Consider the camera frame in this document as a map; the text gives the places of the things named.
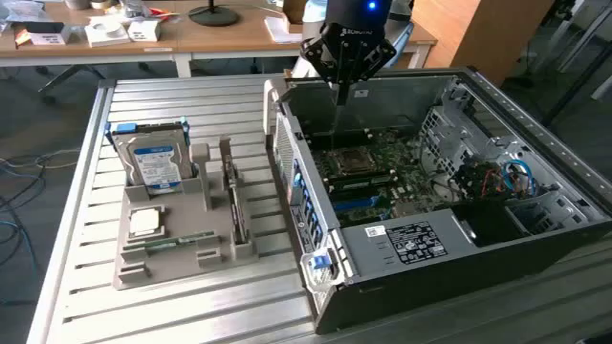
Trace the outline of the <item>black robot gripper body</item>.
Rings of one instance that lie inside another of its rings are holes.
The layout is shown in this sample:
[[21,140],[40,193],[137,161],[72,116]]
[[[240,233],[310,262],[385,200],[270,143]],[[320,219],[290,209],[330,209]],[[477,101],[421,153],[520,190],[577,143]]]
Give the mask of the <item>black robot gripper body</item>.
[[341,47],[344,42],[377,46],[384,41],[389,10],[385,0],[329,0],[321,31],[326,46]]

